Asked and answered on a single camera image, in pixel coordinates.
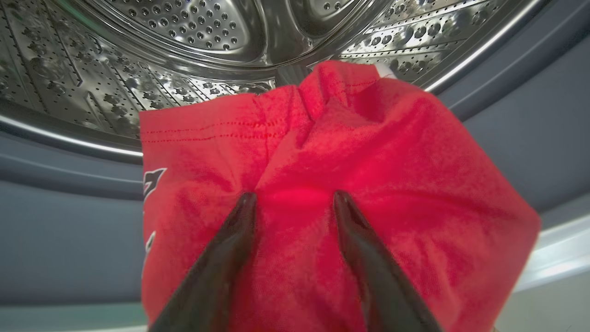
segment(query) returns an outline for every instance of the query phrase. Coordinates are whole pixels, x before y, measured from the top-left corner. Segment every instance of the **red fabric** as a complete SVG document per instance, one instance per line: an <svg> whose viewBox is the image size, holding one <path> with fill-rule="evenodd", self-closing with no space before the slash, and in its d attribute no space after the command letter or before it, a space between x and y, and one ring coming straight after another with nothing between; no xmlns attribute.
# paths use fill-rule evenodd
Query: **red fabric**
<svg viewBox="0 0 590 332"><path fill-rule="evenodd" d="M536 213L434 96L328 61L299 86L141 113L142 300L150 322L244 191L257 243L230 331L363 331L332 197L353 196L444 330L489 332L535 242Z"/></svg>

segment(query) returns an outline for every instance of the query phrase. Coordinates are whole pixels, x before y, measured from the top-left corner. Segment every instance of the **stitching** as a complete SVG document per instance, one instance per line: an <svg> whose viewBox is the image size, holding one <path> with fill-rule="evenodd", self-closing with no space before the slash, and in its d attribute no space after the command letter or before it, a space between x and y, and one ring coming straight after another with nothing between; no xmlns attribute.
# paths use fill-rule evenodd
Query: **stitching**
<svg viewBox="0 0 590 332"><path fill-rule="evenodd" d="M215 126L224 126L224 125L238 125L238 126L250 126L252 128L258 128L262 126L276 126L281 122L281 120L271 121L270 123L259 123L259 122L221 122L215 123L213 125L205 126L203 128L192 128L192 129L168 129L164 131L145 131L141 132L141 134L156 134L161 132L182 132L182 131L203 131L205 129L209 129Z"/></svg>
<svg viewBox="0 0 590 332"><path fill-rule="evenodd" d="M143 143L164 143L164 142L185 142L185 141L208 141L214 138L246 138L246 139L267 139L269 137L277 137L277 135L282 135L284 133L273 133L273 134L264 134L259 136L244 136L244 135L234 135L234 134L222 134L222 135L215 135L206 138L180 138L180 139L162 139L159 141L142 141Z"/></svg>

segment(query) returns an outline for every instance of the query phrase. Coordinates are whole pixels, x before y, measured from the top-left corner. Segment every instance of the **red cloth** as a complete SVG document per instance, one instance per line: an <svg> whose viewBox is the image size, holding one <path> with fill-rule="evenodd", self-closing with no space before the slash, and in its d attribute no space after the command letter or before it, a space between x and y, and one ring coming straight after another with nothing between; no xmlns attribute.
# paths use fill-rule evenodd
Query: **red cloth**
<svg viewBox="0 0 590 332"><path fill-rule="evenodd" d="M434 96L328 61L299 86L141 113L155 230L142 301L153 322L244 191L257 243L230 331L363 331L332 197L353 196L436 319L489 332L535 242L537 214Z"/></svg>

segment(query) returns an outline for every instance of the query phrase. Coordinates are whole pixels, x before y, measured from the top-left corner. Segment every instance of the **stainless steel drum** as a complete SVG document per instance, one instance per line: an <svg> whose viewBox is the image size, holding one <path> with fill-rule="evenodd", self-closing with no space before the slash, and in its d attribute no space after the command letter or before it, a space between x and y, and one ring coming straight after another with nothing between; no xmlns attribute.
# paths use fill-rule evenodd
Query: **stainless steel drum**
<svg viewBox="0 0 590 332"><path fill-rule="evenodd" d="M542 1L0 0L0 5L0 97L12 102L2 105L37 111L5 106L3 126L140 157L139 112L265 92L286 64L313 67L329 58L384 63L398 78L437 93L509 38Z"/></svg>

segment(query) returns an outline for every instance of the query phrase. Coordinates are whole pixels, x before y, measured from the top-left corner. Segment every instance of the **perforated metal surface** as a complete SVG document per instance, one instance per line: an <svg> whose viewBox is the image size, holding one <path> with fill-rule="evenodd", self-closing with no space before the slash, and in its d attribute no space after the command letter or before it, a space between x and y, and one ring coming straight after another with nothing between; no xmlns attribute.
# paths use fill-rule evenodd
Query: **perforated metal surface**
<svg viewBox="0 0 590 332"><path fill-rule="evenodd" d="M138 138L139 112L265 92L286 63L385 63L414 82L515 1L0 0L0 96Z"/></svg>

